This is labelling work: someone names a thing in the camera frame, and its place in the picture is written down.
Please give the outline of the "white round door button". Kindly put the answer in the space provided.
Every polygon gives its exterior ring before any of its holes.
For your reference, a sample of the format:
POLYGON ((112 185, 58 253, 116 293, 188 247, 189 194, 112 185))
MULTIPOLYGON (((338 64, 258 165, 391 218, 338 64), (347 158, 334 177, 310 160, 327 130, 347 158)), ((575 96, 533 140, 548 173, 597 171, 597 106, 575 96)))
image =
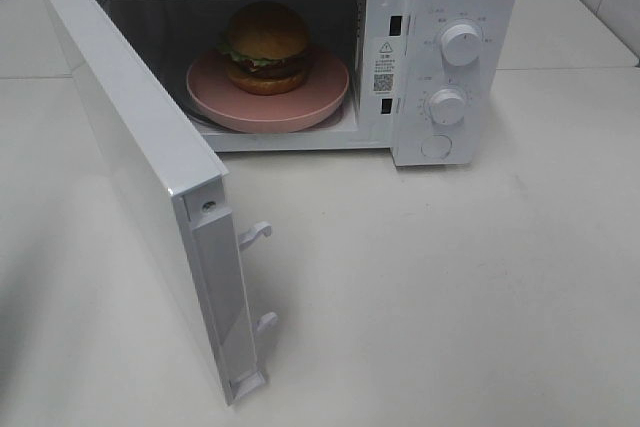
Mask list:
POLYGON ((446 135, 431 135, 421 144, 421 153, 430 159, 446 159, 451 149, 452 140, 446 135))

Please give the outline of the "white microwave door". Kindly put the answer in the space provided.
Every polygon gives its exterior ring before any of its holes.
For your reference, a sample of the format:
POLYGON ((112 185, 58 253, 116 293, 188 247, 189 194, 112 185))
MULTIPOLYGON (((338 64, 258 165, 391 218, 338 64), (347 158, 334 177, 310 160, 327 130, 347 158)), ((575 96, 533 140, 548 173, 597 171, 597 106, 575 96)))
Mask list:
POLYGON ((241 254, 270 224, 234 226, 226 167, 96 0, 44 0, 102 157, 227 403, 262 386, 241 254))

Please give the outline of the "pink round plate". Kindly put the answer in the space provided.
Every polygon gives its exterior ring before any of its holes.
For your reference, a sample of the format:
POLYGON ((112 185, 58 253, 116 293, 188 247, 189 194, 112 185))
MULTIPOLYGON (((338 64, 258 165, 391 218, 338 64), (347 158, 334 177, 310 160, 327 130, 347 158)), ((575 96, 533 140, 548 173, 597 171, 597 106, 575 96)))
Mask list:
POLYGON ((211 121, 243 133, 279 134, 301 131, 330 117, 346 96, 349 72, 337 56, 316 47, 301 86, 283 94, 254 95, 231 82, 224 57, 213 50, 191 64, 186 87, 211 121))

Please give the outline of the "burger with lettuce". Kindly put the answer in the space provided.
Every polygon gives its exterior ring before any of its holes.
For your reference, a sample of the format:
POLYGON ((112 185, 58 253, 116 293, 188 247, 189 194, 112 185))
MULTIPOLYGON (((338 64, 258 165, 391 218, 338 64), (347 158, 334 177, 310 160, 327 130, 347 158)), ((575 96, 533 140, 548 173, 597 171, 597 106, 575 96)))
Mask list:
POLYGON ((237 10, 218 44, 226 73, 241 90, 262 96, 300 87, 310 65, 310 33, 302 17, 277 2, 258 1, 237 10))

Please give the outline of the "glass microwave turntable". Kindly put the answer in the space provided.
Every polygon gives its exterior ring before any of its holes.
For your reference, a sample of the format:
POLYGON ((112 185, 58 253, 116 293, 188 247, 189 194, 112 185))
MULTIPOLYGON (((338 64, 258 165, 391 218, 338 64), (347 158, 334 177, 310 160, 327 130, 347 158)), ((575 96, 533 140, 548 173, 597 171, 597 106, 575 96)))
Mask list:
POLYGON ((195 121, 197 121, 198 123, 208 126, 208 127, 214 127, 215 124, 208 119, 206 116, 202 115, 201 113, 193 110, 193 109, 189 109, 189 113, 188 115, 194 119, 195 121))

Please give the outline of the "white lower microwave knob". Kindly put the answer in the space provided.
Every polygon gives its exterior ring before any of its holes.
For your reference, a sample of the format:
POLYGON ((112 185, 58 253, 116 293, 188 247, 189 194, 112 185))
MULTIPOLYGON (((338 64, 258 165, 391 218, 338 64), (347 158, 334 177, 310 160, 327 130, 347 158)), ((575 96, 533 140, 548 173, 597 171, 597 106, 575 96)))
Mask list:
POLYGON ((466 106, 466 95, 454 88, 440 89, 428 100, 431 120, 442 126, 451 126, 460 122, 465 116, 466 106))

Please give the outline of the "white microwave knob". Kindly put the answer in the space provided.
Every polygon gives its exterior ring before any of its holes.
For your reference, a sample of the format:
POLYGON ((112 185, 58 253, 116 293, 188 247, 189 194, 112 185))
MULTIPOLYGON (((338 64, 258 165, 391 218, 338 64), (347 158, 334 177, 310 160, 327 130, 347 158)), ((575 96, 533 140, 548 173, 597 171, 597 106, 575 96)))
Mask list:
POLYGON ((444 60, 455 67, 474 62, 482 48, 482 32, 471 21, 462 20, 446 27, 439 38, 444 60))
POLYGON ((428 100, 431 120, 442 126, 451 126, 460 122, 465 116, 466 106, 466 95, 454 88, 440 89, 428 100))

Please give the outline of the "white warning label sticker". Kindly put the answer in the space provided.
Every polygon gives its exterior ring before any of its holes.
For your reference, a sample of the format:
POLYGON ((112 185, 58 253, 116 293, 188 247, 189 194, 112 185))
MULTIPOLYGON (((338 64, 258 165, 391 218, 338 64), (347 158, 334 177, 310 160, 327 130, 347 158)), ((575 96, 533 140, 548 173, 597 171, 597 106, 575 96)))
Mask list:
POLYGON ((371 88, 376 95, 393 94, 399 68, 398 40, 391 37, 376 37, 371 50, 371 88))

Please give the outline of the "white microwave oven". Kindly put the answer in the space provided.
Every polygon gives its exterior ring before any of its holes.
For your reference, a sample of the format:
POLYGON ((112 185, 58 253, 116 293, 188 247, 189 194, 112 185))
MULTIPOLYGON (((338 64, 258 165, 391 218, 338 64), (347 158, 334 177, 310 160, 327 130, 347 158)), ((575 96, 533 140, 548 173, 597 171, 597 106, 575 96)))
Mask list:
POLYGON ((481 136, 488 95, 514 0, 96 0, 182 113, 215 153, 339 149, 387 149, 398 166, 466 164, 481 136), (258 2, 281 3, 298 13, 316 47, 337 56, 349 72, 341 106, 307 129, 279 134, 243 133, 202 125, 186 87, 186 74, 201 55, 218 51, 231 16, 258 2), (467 20, 482 32, 472 63, 455 67, 441 53, 439 38, 453 23, 467 20), (393 94, 371 88, 371 50, 376 37, 398 40, 399 68, 393 94), (466 95, 464 118, 435 124, 428 100, 443 88, 466 95), (421 153, 431 135, 452 140, 446 159, 421 153))

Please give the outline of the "white upper microwave knob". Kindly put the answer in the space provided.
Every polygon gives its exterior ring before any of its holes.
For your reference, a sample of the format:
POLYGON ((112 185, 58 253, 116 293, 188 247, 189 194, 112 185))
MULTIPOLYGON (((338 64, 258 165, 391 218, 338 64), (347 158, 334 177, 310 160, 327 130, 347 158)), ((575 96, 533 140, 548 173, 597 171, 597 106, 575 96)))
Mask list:
POLYGON ((455 67, 474 62, 482 48, 482 32, 471 21, 462 20, 446 27, 439 38, 444 60, 455 67))

